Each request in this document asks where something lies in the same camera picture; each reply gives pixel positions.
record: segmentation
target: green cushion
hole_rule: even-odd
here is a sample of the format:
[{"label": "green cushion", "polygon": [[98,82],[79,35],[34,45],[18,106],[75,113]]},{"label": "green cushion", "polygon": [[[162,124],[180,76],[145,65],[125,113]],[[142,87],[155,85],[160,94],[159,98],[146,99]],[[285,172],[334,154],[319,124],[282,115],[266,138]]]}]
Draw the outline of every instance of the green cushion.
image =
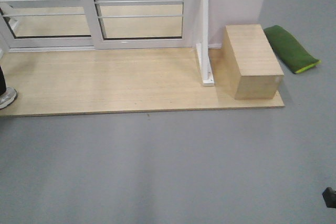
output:
[{"label": "green cushion", "polygon": [[273,51],[293,73],[302,73],[321,63],[321,60],[310,55],[295,37],[282,27],[268,27],[264,32]]}]

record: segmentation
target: plywood board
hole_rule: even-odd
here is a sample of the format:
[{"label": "plywood board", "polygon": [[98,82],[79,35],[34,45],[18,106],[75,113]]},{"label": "plywood board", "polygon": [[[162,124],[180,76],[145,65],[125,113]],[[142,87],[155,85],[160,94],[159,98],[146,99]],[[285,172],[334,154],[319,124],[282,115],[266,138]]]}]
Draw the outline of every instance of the plywood board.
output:
[{"label": "plywood board", "polygon": [[223,54],[236,99],[274,97],[284,73],[259,24],[226,26]]},{"label": "plywood board", "polygon": [[220,50],[210,51],[216,86],[202,85],[192,48],[5,54],[0,64],[18,99],[0,116],[278,108],[235,100]]}]

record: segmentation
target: horizontal bar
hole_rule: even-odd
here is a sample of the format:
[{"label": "horizontal bar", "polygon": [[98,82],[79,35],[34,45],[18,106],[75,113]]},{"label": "horizontal bar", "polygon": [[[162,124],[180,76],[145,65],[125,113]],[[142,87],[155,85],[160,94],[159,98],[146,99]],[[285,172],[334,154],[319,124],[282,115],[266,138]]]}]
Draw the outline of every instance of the horizontal bar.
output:
[{"label": "horizontal bar", "polygon": [[181,2],[183,3],[183,0],[138,0],[138,1],[96,1],[95,4],[103,4],[103,3],[169,3],[169,2]]},{"label": "horizontal bar", "polygon": [[183,17],[182,14],[176,15],[126,15],[126,16],[98,16],[98,18],[161,18],[161,17]]},{"label": "horizontal bar", "polygon": [[77,47],[19,47],[11,48],[9,52],[57,52],[57,51],[93,51],[94,46]]},{"label": "horizontal bar", "polygon": [[66,1],[66,0],[0,0],[0,2],[27,2],[27,1]]},{"label": "horizontal bar", "polygon": [[85,15],[85,13],[6,14],[3,15],[3,17],[71,16],[71,15]]},{"label": "horizontal bar", "polygon": [[172,37],[135,37],[135,38],[104,38],[104,40],[106,41],[116,41],[116,40],[122,40],[121,43],[129,43],[130,40],[145,40],[145,39],[169,39],[169,40],[178,40],[178,39],[182,39],[182,36],[172,36]]}]

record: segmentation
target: gray floor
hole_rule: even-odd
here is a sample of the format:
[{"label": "gray floor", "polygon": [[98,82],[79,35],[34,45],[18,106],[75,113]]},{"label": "gray floor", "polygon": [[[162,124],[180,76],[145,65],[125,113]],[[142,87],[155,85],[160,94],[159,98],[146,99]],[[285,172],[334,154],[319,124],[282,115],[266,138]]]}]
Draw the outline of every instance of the gray floor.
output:
[{"label": "gray floor", "polygon": [[323,63],[284,109],[0,119],[0,223],[335,223],[336,0],[265,0]]}]

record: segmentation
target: person's foot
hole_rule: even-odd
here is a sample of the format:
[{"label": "person's foot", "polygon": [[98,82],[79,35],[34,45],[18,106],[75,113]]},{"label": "person's foot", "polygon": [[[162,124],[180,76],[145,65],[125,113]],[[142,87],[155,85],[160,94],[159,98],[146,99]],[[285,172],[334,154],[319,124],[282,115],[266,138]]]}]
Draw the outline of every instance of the person's foot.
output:
[{"label": "person's foot", "polygon": [[6,92],[0,95],[0,109],[10,105],[17,98],[17,92],[11,87],[7,87]]}]

